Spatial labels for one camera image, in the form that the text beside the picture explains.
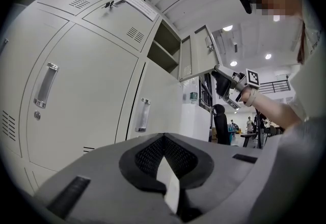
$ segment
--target lock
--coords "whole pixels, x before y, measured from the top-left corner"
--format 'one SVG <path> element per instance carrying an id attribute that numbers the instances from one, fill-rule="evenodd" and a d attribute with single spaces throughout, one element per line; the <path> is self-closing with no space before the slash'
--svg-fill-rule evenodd
<path id="1" fill-rule="evenodd" d="M 34 112 L 34 118 L 35 118 L 37 121 L 39 121 L 39 120 L 41 119 L 41 114 L 40 114 L 39 111 L 35 111 L 35 112 Z"/>

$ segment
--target white paper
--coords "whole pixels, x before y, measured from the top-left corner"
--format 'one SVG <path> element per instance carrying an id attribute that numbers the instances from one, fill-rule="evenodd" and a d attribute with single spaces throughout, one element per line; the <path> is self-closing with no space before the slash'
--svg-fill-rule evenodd
<path id="1" fill-rule="evenodd" d="M 165 184 L 167 193 L 164 196 L 164 201 L 174 213 L 177 213 L 180 196 L 180 183 L 165 157 L 163 157 L 159 164 L 156 179 Z"/>
<path id="2" fill-rule="evenodd" d="M 154 21 L 157 16 L 157 12 L 154 11 L 150 6 L 148 6 L 143 0 L 125 0 L 130 5 L 134 6 L 150 20 Z"/>

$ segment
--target black chair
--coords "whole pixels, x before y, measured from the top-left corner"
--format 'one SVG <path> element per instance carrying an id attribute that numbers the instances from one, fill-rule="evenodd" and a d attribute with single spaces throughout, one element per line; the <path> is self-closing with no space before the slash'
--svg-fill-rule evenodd
<path id="1" fill-rule="evenodd" d="M 250 137 L 255 137 L 256 135 L 257 133 L 247 133 L 240 135 L 241 137 L 246 138 L 244 139 L 243 147 L 247 147 Z"/>
<path id="2" fill-rule="evenodd" d="M 230 145 L 230 136 L 228 131 L 228 123 L 226 115 L 224 114 L 225 108 L 221 104 L 213 105 L 216 115 L 214 115 L 214 122 L 218 144 Z"/>
<path id="3" fill-rule="evenodd" d="M 270 129 L 270 135 L 276 135 L 277 134 L 277 130 L 273 125 L 271 125 L 269 129 Z"/>

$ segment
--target open cabinet door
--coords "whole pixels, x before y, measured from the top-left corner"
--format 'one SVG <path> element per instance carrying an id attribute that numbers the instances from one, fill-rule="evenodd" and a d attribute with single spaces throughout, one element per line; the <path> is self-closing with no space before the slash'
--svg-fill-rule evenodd
<path id="1" fill-rule="evenodd" d="M 220 64 L 220 54 L 209 28 L 203 26 L 182 40 L 180 82 L 209 73 Z"/>

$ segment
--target office chair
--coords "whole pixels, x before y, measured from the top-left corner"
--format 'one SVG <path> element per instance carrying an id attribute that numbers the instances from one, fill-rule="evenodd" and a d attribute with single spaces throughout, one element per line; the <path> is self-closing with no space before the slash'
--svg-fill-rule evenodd
<path id="1" fill-rule="evenodd" d="M 216 133 L 218 137 L 218 144 L 230 145 L 230 137 L 228 131 L 228 123 L 226 115 L 224 114 L 225 108 L 221 104 L 213 105 L 216 115 L 214 115 L 214 122 Z"/>

